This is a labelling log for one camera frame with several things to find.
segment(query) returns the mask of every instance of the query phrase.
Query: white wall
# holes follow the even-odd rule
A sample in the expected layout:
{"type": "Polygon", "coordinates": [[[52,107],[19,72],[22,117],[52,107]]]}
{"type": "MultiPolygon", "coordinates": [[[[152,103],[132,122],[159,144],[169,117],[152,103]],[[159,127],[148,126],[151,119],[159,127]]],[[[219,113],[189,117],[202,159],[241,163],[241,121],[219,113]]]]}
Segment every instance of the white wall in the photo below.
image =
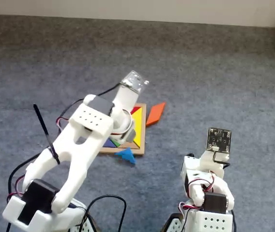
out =
{"type": "Polygon", "coordinates": [[[275,27],[275,0],[0,0],[0,14],[275,27]]]}

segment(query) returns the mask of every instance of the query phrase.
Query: yellow tangram piece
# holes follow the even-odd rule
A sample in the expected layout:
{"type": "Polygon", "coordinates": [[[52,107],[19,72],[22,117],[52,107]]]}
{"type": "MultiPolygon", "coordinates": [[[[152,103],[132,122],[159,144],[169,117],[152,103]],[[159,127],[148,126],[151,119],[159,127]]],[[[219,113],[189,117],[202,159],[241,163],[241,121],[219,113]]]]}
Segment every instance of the yellow tangram piece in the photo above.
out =
{"type": "Polygon", "coordinates": [[[136,136],[133,142],[136,143],[139,147],[141,147],[141,135],[142,135],[142,108],[139,108],[132,114],[132,118],[135,121],[134,130],[136,131],[136,136]]]}

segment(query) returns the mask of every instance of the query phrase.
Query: black cable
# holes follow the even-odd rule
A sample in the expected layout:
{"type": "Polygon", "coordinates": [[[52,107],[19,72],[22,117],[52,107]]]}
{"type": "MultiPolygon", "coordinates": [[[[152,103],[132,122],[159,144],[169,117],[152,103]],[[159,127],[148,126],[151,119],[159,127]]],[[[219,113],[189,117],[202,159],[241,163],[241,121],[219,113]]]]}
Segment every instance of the black cable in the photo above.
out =
{"type": "Polygon", "coordinates": [[[186,225],[186,222],[187,222],[187,218],[188,218],[188,213],[189,213],[190,209],[188,209],[187,211],[187,214],[186,214],[186,219],[185,219],[185,222],[184,222],[184,225],[183,225],[183,228],[181,230],[181,232],[183,232],[184,228],[185,228],[185,225],[186,225]]]}
{"type": "Polygon", "coordinates": [[[9,231],[10,231],[11,225],[12,225],[11,223],[8,223],[7,228],[6,228],[6,232],[9,232],[9,231]]]}
{"type": "Polygon", "coordinates": [[[217,161],[215,160],[215,158],[216,158],[216,152],[214,152],[214,155],[213,155],[213,162],[223,164],[224,165],[223,169],[228,168],[231,165],[228,162],[217,161]]]}
{"type": "Polygon", "coordinates": [[[116,85],[114,85],[112,88],[109,88],[108,90],[102,92],[102,93],[99,93],[98,96],[102,96],[103,94],[106,94],[110,91],[112,91],[113,89],[116,89],[118,86],[120,85],[120,83],[117,83],[116,85]]]}
{"type": "Polygon", "coordinates": [[[232,218],[232,220],[233,220],[233,232],[236,232],[236,221],[235,221],[235,215],[234,215],[233,209],[231,209],[231,214],[233,216],[233,218],[232,218]]]}
{"type": "MultiPolygon", "coordinates": [[[[112,88],[109,88],[108,90],[106,90],[106,91],[104,91],[104,92],[102,92],[102,93],[99,93],[97,96],[102,96],[102,95],[104,95],[104,94],[106,94],[106,93],[108,93],[108,92],[114,90],[114,89],[117,88],[119,85],[120,85],[120,83],[117,83],[117,84],[114,85],[112,88]]],[[[69,106],[67,106],[67,107],[61,112],[61,114],[60,114],[59,117],[62,117],[62,116],[63,116],[63,115],[73,106],[73,105],[75,105],[76,103],[81,102],[81,101],[83,101],[83,100],[84,100],[83,98],[80,98],[80,99],[76,100],[75,102],[71,103],[69,106]]]]}
{"type": "Polygon", "coordinates": [[[87,221],[88,213],[89,213],[89,210],[90,210],[91,206],[92,206],[97,200],[102,199],[102,198],[107,198],[107,197],[117,198],[117,199],[119,199],[119,200],[121,200],[121,201],[123,202],[123,205],[124,205],[124,206],[123,206],[122,218],[120,219],[119,227],[118,227],[118,232],[121,231],[123,218],[124,218],[124,215],[125,215],[126,209],[127,209],[127,202],[125,201],[124,198],[122,198],[122,197],[120,197],[120,196],[117,196],[117,195],[103,195],[103,196],[100,196],[100,197],[97,197],[97,198],[93,199],[93,200],[90,202],[89,206],[88,206],[87,209],[86,209],[85,215],[84,215],[84,217],[83,217],[83,219],[82,219],[82,221],[81,221],[81,224],[80,224],[80,226],[79,226],[78,232],[82,232],[83,224],[87,221]]]}
{"type": "Polygon", "coordinates": [[[83,98],[80,98],[80,99],[78,99],[78,100],[76,100],[75,102],[73,102],[73,103],[71,103],[69,106],[67,106],[62,112],[61,112],[61,114],[60,114],[60,116],[59,117],[62,117],[73,105],[75,105],[76,103],[78,103],[78,102],[81,102],[81,101],[83,101],[84,99],[83,98]]]}
{"type": "MultiPolygon", "coordinates": [[[[12,193],[12,179],[14,174],[23,166],[25,166],[27,163],[31,162],[32,160],[35,160],[36,158],[38,158],[38,156],[40,155],[40,153],[36,154],[35,156],[32,156],[30,159],[27,159],[26,161],[24,161],[23,163],[21,163],[20,165],[18,165],[10,174],[10,176],[8,177],[8,194],[12,193]]],[[[7,224],[7,228],[6,228],[6,232],[9,232],[11,229],[11,223],[7,224]]]]}

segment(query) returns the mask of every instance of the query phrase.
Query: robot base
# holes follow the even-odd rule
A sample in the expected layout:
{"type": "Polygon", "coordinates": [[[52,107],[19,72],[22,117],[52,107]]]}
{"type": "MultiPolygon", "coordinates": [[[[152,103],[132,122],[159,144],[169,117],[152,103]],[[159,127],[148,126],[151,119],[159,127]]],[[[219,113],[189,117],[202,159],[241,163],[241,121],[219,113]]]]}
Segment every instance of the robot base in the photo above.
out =
{"type": "Polygon", "coordinates": [[[169,224],[165,225],[162,232],[231,232],[232,231],[231,214],[217,214],[211,212],[191,210],[188,212],[185,227],[185,219],[170,218],[169,224]]]}

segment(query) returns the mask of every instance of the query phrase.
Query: perforated plate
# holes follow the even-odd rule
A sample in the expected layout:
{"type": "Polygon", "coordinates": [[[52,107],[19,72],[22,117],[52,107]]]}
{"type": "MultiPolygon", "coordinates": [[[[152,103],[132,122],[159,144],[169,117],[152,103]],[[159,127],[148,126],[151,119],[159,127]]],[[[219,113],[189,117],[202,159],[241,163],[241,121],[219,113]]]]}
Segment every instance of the perforated plate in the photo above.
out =
{"type": "MultiPolygon", "coordinates": [[[[79,226],[74,226],[71,228],[70,232],[78,232],[78,230],[79,226]]],[[[95,230],[92,228],[89,219],[87,219],[87,221],[83,224],[82,232],[95,232],[95,230]]]]}
{"type": "Polygon", "coordinates": [[[178,218],[172,220],[171,224],[169,225],[167,232],[181,232],[182,231],[182,223],[178,218]]]}
{"type": "Polygon", "coordinates": [[[85,104],[81,104],[73,115],[70,117],[70,122],[77,122],[91,131],[104,135],[108,133],[113,119],[95,109],[92,109],[85,104]]]}
{"type": "Polygon", "coordinates": [[[199,232],[231,232],[232,215],[197,211],[195,230],[199,232]]]}

